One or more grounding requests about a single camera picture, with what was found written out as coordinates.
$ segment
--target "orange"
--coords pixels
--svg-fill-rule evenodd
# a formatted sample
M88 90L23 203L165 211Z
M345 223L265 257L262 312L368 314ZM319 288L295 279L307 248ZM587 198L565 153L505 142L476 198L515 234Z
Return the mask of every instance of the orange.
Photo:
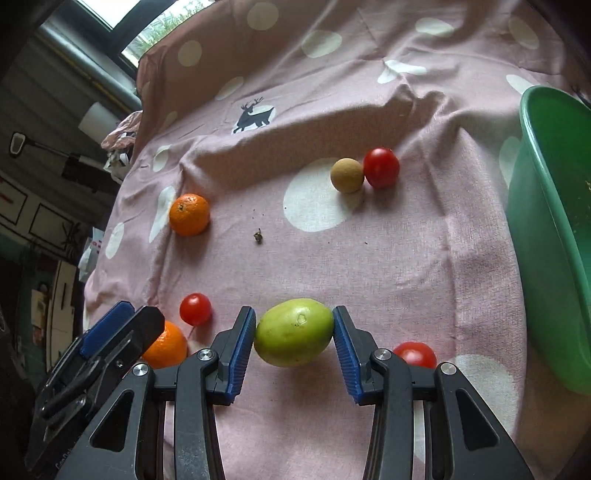
M165 320L164 331L145 351L143 357L152 368L178 365L187 358L187 339L180 328Z
M170 228L181 236L197 235L209 223L209 204L206 199L186 193L177 198L168 213Z

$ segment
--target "metal screw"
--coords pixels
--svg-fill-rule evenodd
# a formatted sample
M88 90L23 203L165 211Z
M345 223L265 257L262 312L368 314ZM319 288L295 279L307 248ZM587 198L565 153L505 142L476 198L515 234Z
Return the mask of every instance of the metal screw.
M213 350L211 350L210 348L204 348L203 350L199 350L197 352L197 358L203 361L211 360L213 358Z
M453 375L457 372L457 368L454 364L441 364L441 371L446 375Z
M145 375L146 373L148 373L148 370L150 370L150 368L148 367L148 365L146 364L137 364L134 367L134 375L136 377L142 377L143 375Z
M392 358L392 352L390 350L386 350L385 348L378 348L374 352L374 357L378 360L390 360Z

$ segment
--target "debris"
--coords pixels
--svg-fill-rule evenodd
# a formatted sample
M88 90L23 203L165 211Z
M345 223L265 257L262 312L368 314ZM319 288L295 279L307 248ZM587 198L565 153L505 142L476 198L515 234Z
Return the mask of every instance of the debris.
M253 235L253 237L255 238L257 244L261 244L262 243L262 233L261 233L261 229L259 228L257 232L255 232L255 234Z

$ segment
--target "blue gripper pad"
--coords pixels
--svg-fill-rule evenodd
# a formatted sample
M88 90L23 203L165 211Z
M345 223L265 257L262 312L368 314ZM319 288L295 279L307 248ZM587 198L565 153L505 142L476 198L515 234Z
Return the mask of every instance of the blue gripper pad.
M335 319L335 332L333 338L335 340L336 353L339 356L340 369L343 372L343 379L347 386L347 392L353 397L355 403L359 404L363 399L363 389L361 388L361 366L359 359L355 354L351 337L345 326L345 321L341 315L341 309L344 309L344 307L336 307L333 310L333 317Z
M135 309L128 301L120 301L111 308L84 334L81 356L89 359L96 355L134 314Z
M252 343L255 339L256 315L253 309L246 313L246 319L242 324L240 335L234 347L234 353L229 364L228 387L226 388L226 397L230 402L234 402L237 395L242 390L246 366L251 355Z

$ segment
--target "window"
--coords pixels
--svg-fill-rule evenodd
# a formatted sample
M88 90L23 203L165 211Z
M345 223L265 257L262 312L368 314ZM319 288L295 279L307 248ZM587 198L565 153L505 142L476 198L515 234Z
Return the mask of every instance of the window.
M215 0L68 0L56 12L135 77L139 59Z
M158 40L164 38L178 25L197 12L211 5L213 1L207 0L177 0L164 12L156 17L135 37L123 55L136 67L141 56L148 51Z

